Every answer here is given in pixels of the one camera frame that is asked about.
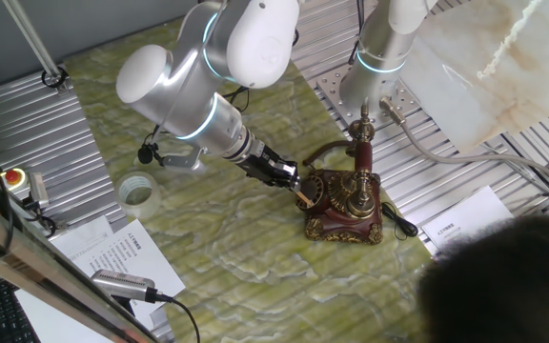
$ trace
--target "emergency stop button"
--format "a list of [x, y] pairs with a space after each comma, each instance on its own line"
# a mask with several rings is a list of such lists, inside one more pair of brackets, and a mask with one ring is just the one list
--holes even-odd
[[8, 182], [8, 184], [16, 185], [20, 182], [20, 179], [20, 172], [15, 170], [6, 171], [6, 182]]

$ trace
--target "white robotic arm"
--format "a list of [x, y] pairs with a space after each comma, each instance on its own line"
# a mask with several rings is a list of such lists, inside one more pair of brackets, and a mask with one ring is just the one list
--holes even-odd
[[[359, 35], [356, 62], [340, 83], [347, 111], [359, 113], [366, 98], [370, 104], [397, 98], [399, 71], [436, 1], [378, 0]], [[378, 116], [379, 106], [370, 106], [370, 112]]]
[[286, 70], [299, 14], [297, 0], [205, 2], [186, 16], [173, 51], [146, 46], [120, 71], [120, 99], [178, 139], [189, 156], [159, 162], [200, 171], [208, 151], [270, 186], [299, 191], [296, 162], [280, 158], [242, 124], [239, 111], [216, 91], [226, 80], [248, 88], [272, 85]]

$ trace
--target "marble tabletop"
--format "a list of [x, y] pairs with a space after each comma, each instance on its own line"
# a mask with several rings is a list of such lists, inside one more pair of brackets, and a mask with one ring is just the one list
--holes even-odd
[[[292, 193], [246, 178], [219, 157], [201, 157], [204, 175], [138, 163], [136, 151], [153, 123], [120, 102], [115, 79], [136, 49], [174, 48], [180, 24], [139, 32], [65, 64], [112, 180], [143, 171], [160, 185], [162, 206], [142, 224], [186, 285], [177, 299], [191, 309], [202, 341], [424, 341], [416, 290], [430, 255], [416, 238], [397, 240], [392, 222], [384, 223], [378, 246], [312, 242]], [[234, 89], [227, 84], [221, 92]], [[240, 95], [236, 105], [245, 99]], [[344, 139], [293, 64], [272, 87], [251, 91], [250, 100], [243, 122], [285, 158], [301, 161]], [[188, 150], [167, 135], [158, 145], [162, 152]], [[338, 150], [315, 165], [349, 170], [353, 161]], [[173, 305], [166, 312], [178, 341], [194, 342], [186, 314]]]

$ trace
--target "paper document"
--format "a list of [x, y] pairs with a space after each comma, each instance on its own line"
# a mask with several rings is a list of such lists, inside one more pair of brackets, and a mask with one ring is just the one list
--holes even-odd
[[454, 241], [478, 237], [484, 229], [513, 218], [490, 187], [485, 187], [456, 204], [422, 227], [436, 247], [441, 250]]
[[[169, 261], [138, 220], [119, 232], [112, 233], [107, 218], [103, 216], [70, 230], [52, 243], [88, 277], [101, 269], [147, 277], [153, 280], [159, 291], [169, 296], [176, 296], [185, 288]], [[17, 291], [16, 296], [43, 343], [109, 342], [100, 334], [22, 290]], [[162, 305], [131, 301], [135, 317], [149, 330], [154, 327], [150, 314]]]
[[107, 217], [103, 215], [77, 229], [68, 230], [54, 238], [51, 243], [68, 259], [74, 261], [111, 235], [113, 235], [112, 227]]
[[[138, 220], [77, 257], [73, 263], [88, 276], [104, 269], [150, 278], [159, 291], [169, 296], [176, 296], [185, 288]], [[133, 300], [131, 306], [137, 320], [151, 330], [153, 323], [150, 313], [162, 306], [162, 303]]]

